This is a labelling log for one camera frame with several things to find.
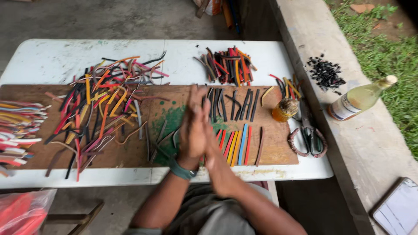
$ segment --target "bottle label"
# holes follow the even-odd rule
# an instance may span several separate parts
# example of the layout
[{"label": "bottle label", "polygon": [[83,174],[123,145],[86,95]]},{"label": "bottle label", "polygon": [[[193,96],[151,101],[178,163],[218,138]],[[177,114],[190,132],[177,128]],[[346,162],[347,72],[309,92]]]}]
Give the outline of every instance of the bottle label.
[{"label": "bottle label", "polygon": [[342,121],[360,112],[361,109],[354,107],[354,105],[347,99],[347,94],[344,94],[331,104],[329,111],[334,118]]}]

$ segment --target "white table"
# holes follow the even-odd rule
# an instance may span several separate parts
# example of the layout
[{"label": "white table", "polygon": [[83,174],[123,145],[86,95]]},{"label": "white table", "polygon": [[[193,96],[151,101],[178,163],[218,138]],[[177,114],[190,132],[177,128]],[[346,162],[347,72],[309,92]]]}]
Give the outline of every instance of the white table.
[{"label": "white table", "polygon": [[[219,51],[234,45],[251,55],[258,68],[257,72],[253,72],[252,85],[277,85],[269,74],[292,77],[293,68],[282,42],[31,39],[18,47],[0,79],[0,85],[68,84],[74,75],[81,76],[85,67],[99,63],[102,57],[122,59],[140,55],[139,61],[147,61],[159,57],[164,51],[167,51],[167,54],[161,71],[170,76],[161,79],[161,82],[170,82],[172,85],[204,84],[208,83],[207,75],[193,56],[205,54],[206,47],[212,51]],[[298,125],[299,123],[292,119],[289,121],[291,131]],[[299,146],[302,138],[298,136],[296,146],[304,150]],[[41,153],[36,153],[31,161],[41,157]],[[327,156],[298,156],[298,159],[298,165],[235,166],[232,170],[245,181],[325,179],[334,175]],[[10,177],[0,178],[0,188],[157,184],[168,168],[87,168],[80,175],[80,182],[75,180],[75,169],[67,180],[64,179],[66,169],[54,169],[48,178],[44,176],[45,171],[11,170]],[[206,169],[202,167],[192,181],[208,182]]]}]

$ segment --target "concrete ledge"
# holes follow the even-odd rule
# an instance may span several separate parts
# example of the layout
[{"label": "concrete ledge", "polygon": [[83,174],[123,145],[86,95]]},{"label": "concrete ledge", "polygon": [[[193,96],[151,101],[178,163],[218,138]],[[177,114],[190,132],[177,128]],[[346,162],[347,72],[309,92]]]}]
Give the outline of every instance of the concrete ledge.
[{"label": "concrete ledge", "polygon": [[[270,4],[296,76],[305,80],[303,92],[328,141],[329,161],[357,231],[383,235],[368,213],[400,176],[418,182],[418,163],[381,100],[344,122],[326,113],[328,104],[339,96],[322,92],[309,78],[310,56],[325,53],[325,59],[341,65],[347,81],[339,89],[342,93],[370,83],[327,5],[322,0],[270,0]],[[418,228],[411,234],[418,234]]]}]

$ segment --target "green grass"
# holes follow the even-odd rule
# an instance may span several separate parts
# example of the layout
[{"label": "green grass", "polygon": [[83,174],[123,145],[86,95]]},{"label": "green grass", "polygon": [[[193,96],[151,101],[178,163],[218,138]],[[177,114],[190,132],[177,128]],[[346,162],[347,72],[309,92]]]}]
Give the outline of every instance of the green grass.
[{"label": "green grass", "polygon": [[385,35],[373,35],[371,31],[377,24],[376,19],[386,19],[396,8],[378,5],[369,13],[353,15],[350,3],[345,0],[342,5],[334,5],[336,8],[331,8],[331,12],[352,46],[363,73],[371,81],[390,74],[398,77],[396,85],[384,91],[381,98],[418,161],[417,37],[390,41]]}]

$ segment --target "cutting board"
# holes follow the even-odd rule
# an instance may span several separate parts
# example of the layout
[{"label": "cutting board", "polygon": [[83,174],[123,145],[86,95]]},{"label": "cutting board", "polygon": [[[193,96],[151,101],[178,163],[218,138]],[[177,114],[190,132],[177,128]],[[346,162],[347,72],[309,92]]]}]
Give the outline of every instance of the cutting board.
[{"label": "cutting board", "polygon": [[[231,108],[232,102],[224,97],[225,106],[228,116],[228,121],[219,116],[217,122],[213,123],[213,129],[215,133],[219,130],[227,130],[225,142],[222,147],[222,153],[224,152],[229,136],[232,131],[242,130],[244,124],[252,126],[251,144],[248,165],[254,165],[257,158],[258,148],[260,145],[260,127],[263,126],[265,130],[263,153],[260,160],[260,165],[290,165],[298,164],[297,155],[290,149],[287,139],[289,135],[289,126],[287,123],[279,123],[272,119],[271,111],[277,105],[281,99],[281,94],[278,87],[271,90],[265,97],[263,107],[260,105],[261,96],[269,87],[241,87],[234,86],[218,86],[218,88],[224,88],[224,94],[232,96],[233,91],[237,90],[237,100],[242,104],[244,102],[247,89],[250,88],[254,91],[254,97],[257,89],[260,89],[260,95],[258,98],[257,109],[254,117],[254,121],[250,120],[238,120],[231,121]],[[60,103],[53,101],[46,96],[46,91],[53,93],[56,96],[65,95],[71,89],[66,85],[3,85],[0,88],[0,100],[15,100],[25,102],[38,102],[43,105],[52,105],[49,108],[49,117],[42,124],[41,129],[36,133],[37,137],[46,140],[55,130],[60,121],[60,112],[58,111]],[[150,138],[152,142],[157,139],[157,136],[167,120],[167,126],[164,131],[166,136],[172,131],[175,131],[181,123],[184,110],[186,108],[187,98],[189,96],[189,86],[142,86],[143,93],[138,93],[139,96],[160,96],[170,101],[161,100],[145,100],[140,105],[142,113],[142,121],[148,120]],[[90,132],[93,129],[94,120],[96,117],[96,110],[94,110],[90,122]],[[132,130],[138,128],[137,123],[134,127],[125,125],[125,136]],[[132,167],[152,167],[152,166],[167,166],[166,158],[162,154],[158,154],[155,162],[151,165],[146,160],[146,138],[145,131],[142,140],[138,139],[138,133],[132,135],[126,144],[118,145],[114,141],[110,142],[104,149],[104,154],[97,155],[94,159],[91,168],[132,168]],[[65,134],[61,134],[53,141],[64,141]],[[119,130],[116,137],[119,141],[123,140],[121,132]],[[85,139],[82,141],[82,148],[86,145]],[[161,147],[165,152],[173,155],[178,152],[178,149],[174,148],[173,140],[170,138],[161,144]],[[28,160],[28,163],[15,167],[16,169],[46,169],[48,168],[51,159],[55,153],[63,149],[58,144],[44,145],[43,142],[34,144],[30,147],[29,151],[33,152],[35,156]],[[58,162],[55,164],[54,169],[64,169],[68,167],[71,159],[72,152],[65,151],[61,155]]]}]

